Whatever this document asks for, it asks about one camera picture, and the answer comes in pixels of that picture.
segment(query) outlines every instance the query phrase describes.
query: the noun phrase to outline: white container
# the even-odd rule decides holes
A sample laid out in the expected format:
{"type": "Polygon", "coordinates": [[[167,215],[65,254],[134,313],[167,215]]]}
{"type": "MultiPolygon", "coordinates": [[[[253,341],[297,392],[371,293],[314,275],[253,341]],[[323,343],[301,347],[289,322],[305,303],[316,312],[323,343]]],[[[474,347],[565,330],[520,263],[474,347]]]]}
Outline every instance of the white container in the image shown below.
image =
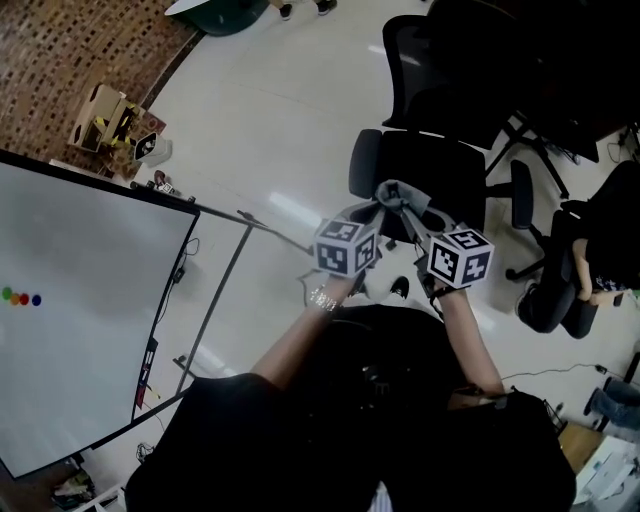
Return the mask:
{"type": "Polygon", "coordinates": [[[138,162],[143,162],[149,167],[156,167],[171,158],[172,149],[173,145],[170,140],[163,139],[157,133],[150,133],[138,141],[134,156],[138,162]],[[147,143],[151,143],[151,151],[144,154],[147,143]]]}

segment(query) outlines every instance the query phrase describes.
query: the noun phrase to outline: whiteboard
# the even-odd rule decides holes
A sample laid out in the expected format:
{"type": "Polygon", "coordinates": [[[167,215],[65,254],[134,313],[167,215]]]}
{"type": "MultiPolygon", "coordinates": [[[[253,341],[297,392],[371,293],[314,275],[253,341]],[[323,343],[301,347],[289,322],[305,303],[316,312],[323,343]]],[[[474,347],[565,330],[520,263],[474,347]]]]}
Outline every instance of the whiteboard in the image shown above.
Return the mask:
{"type": "Polygon", "coordinates": [[[14,477],[131,422],[191,210],[0,152],[0,290],[30,298],[0,295],[0,459],[14,477]]]}

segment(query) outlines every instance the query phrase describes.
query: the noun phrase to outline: silver bracelet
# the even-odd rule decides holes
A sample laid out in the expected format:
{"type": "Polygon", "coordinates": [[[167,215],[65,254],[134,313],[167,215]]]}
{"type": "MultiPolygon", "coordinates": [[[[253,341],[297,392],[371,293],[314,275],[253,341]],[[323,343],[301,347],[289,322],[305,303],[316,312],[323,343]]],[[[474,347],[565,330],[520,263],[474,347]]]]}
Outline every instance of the silver bracelet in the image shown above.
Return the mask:
{"type": "Polygon", "coordinates": [[[313,290],[311,292],[311,295],[309,296],[309,301],[320,309],[331,313],[338,305],[338,301],[323,293],[323,288],[324,286],[321,286],[320,288],[316,288],[315,290],[313,290]]]}

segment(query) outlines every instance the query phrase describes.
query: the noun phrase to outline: white floor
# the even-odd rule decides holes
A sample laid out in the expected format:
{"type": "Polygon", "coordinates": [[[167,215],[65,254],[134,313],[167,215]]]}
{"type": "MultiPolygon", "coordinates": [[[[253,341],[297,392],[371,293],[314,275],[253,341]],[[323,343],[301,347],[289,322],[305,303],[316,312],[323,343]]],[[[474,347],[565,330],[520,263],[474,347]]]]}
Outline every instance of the white floor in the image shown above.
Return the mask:
{"type": "MultiPolygon", "coordinates": [[[[359,202],[348,190],[353,144],[361,129],[380,127],[391,112],[384,23],[395,15],[423,14],[426,9],[419,0],[339,0],[336,11],[320,18],[307,0],[296,2],[288,22],[269,9],[240,34],[206,37],[151,108],[167,123],[163,135],[173,141],[173,157],[160,168],[176,189],[195,196],[198,203],[228,213],[251,212],[308,244],[320,217],[332,217],[359,202]]],[[[496,150],[503,143],[501,136],[496,150]]],[[[599,149],[599,164],[584,161],[575,166],[554,159],[572,198],[587,199],[614,168],[604,142],[599,149]]],[[[559,195],[536,155],[517,148],[491,180],[506,181],[513,158],[530,166],[535,224],[548,232],[559,195]]],[[[146,182],[153,170],[143,168],[136,180],[146,182]]],[[[497,247],[496,258],[491,278],[471,291],[485,342],[502,375],[576,363],[599,363],[624,373],[640,334],[634,300],[599,312],[590,336],[581,341],[562,328],[550,335],[536,334],[515,317],[513,306],[524,284],[507,282],[504,270],[524,267],[539,253],[528,233],[510,227],[510,214],[508,201],[490,202],[486,233],[497,247]]],[[[156,331],[160,351],[151,385],[162,400],[175,392],[180,376],[171,359],[189,351],[242,232],[240,225],[205,215],[199,222],[200,250],[189,259],[185,279],[175,287],[156,331]]],[[[372,295],[382,297],[393,278],[407,275],[412,296],[426,302],[415,279],[414,259],[411,247],[386,255],[369,277],[372,295]]],[[[295,249],[254,232],[203,337],[199,371],[221,376],[248,370],[302,310],[302,285],[295,278],[310,267],[295,249]]],[[[428,338],[425,332],[416,341],[428,338]]],[[[514,377],[507,384],[546,398],[554,407],[562,403],[564,417],[590,425],[594,418],[585,418],[582,409],[604,379],[594,369],[576,368],[514,377]]],[[[150,405],[154,400],[148,397],[150,405]]],[[[147,442],[153,444],[158,435],[149,434],[147,442]]],[[[104,455],[92,457],[95,466],[112,465],[103,471],[110,476],[103,484],[126,479],[135,460],[118,463],[117,457],[106,454],[108,446],[102,450],[104,455]]]]}

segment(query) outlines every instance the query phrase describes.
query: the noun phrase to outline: green object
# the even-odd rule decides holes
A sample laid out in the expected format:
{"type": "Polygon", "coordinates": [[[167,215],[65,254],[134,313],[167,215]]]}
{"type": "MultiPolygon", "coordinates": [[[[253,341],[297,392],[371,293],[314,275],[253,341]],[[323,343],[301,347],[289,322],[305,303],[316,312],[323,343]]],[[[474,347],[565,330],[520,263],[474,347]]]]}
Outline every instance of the green object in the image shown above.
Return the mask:
{"type": "Polygon", "coordinates": [[[269,0],[178,0],[164,14],[221,37],[253,25],[268,6],[269,0]]]}

